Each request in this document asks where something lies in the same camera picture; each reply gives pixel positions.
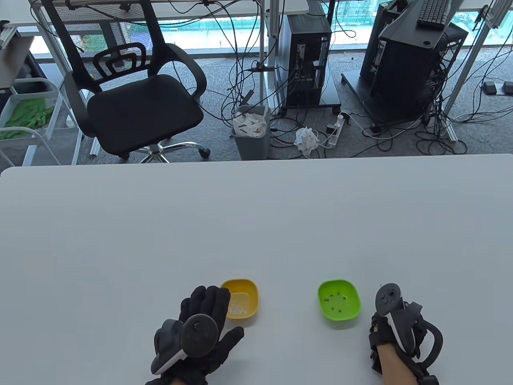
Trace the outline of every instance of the green object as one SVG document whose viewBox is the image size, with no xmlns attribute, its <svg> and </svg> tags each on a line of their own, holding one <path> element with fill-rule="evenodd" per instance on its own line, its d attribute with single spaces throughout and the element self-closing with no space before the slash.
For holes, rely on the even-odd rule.
<svg viewBox="0 0 513 385">
<path fill-rule="evenodd" d="M 356 318 L 362 310 L 356 287 L 342 279 L 326 281 L 319 287 L 319 304 L 326 318 L 332 321 Z"/>
<path fill-rule="evenodd" d="M 21 100 L 5 127 L 27 127 L 38 130 L 50 122 L 54 108 L 53 106 L 46 108 L 45 99 Z M 6 131 L 0 133 L 0 140 L 21 138 L 27 135 L 24 131 Z"/>
</svg>

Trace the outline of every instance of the chair seat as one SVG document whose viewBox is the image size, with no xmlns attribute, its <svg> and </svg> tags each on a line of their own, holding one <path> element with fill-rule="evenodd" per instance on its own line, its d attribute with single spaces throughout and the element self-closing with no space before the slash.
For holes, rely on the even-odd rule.
<svg viewBox="0 0 513 385">
<path fill-rule="evenodd" d="M 169 75 L 156 75 L 94 95 L 87 112 L 102 148 L 122 155 L 196 127 L 201 107 Z"/>
</svg>

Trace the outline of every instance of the crumpled paper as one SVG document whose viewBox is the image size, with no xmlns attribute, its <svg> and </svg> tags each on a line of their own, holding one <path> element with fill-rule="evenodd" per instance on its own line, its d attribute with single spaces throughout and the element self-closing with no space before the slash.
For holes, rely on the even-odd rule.
<svg viewBox="0 0 513 385">
<path fill-rule="evenodd" d="M 319 146 L 319 139 L 311 128 L 303 127 L 296 131 L 294 145 L 304 156 L 310 157 L 310 153 Z"/>
<path fill-rule="evenodd" d="M 265 116 L 255 113 L 243 113 L 233 118 L 233 130 L 240 137 L 261 138 L 265 135 L 267 122 Z"/>
</svg>

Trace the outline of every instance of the keyboard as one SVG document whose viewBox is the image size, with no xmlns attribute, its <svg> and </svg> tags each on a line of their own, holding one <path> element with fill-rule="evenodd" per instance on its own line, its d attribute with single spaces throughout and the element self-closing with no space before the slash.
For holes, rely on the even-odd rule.
<svg viewBox="0 0 513 385">
<path fill-rule="evenodd" d="M 451 0 L 424 0 L 417 25 L 430 29 L 444 29 L 450 4 Z"/>
</svg>

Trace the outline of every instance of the vr controller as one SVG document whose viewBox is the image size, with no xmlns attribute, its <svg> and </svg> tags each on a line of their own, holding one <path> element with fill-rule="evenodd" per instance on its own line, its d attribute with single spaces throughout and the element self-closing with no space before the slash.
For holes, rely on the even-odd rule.
<svg viewBox="0 0 513 385">
<path fill-rule="evenodd" d="M 376 294 L 376 311 L 378 315 L 388 320 L 397 341 L 396 351 L 399 358 L 412 370 L 421 385 L 438 384 L 435 376 L 430 376 L 427 368 L 440 355 L 443 345 L 442 333 L 431 323 L 421 317 L 422 306 L 416 302 L 408 303 L 403 300 L 401 289 L 395 283 L 382 286 Z M 422 362 L 413 361 L 420 358 L 420 342 L 415 340 L 414 327 L 425 328 L 433 334 L 435 342 L 426 359 Z M 380 371 L 381 365 L 377 352 L 373 352 L 373 368 Z"/>
<path fill-rule="evenodd" d="M 187 357 L 206 356 L 218 341 L 218 327 L 206 314 L 196 314 L 185 323 L 168 319 L 155 333 L 156 357 L 151 363 L 151 373 L 161 375 Z"/>
</svg>

